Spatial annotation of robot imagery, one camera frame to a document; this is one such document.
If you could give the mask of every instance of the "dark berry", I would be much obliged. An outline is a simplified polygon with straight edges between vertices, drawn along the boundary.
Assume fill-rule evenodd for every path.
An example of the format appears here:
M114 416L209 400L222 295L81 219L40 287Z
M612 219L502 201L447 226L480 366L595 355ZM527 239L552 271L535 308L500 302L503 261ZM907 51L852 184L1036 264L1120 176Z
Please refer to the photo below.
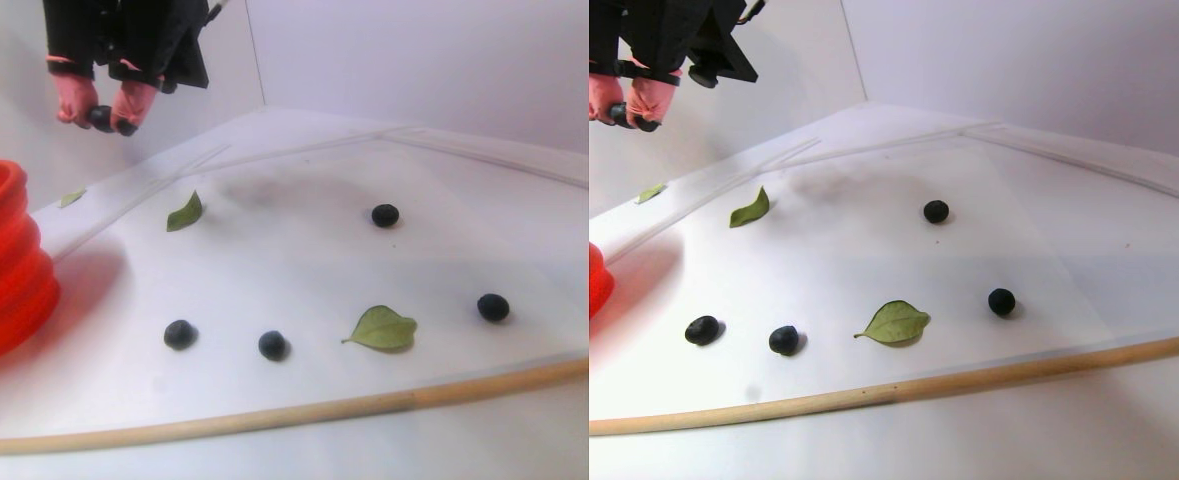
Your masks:
M286 338L282 337L278 330L269 330L261 335L261 355L272 361L286 357Z
M487 321L496 323L508 316L508 301L495 292L485 294L483 297L477 298L477 311L483 314Z
M1006 316L1015 310L1015 296L1006 288L990 292L990 310L999 316Z
M173 349L186 349L197 340L197 329L185 320L173 321L163 333L163 343Z
M941 221L949 218L949 205L942 200L929 200L927 206L922 208L922 216L926 216L927 221L931 223L941 223Z
M768 346L771 347L771 351L784 356L798 353L798 347L805 340L799 337L798 329L795 329L793 326L782 326L776 329L776 333L771 333L771 338L768 338Z
M686 326L686 340L704 347L718 338L718 330L720 329L722 326L718 326L718 318L705 315L691 321L691 324Z
M399 208L389 204L377 205L371 209L371 221L375 226L389 228L399 223Z

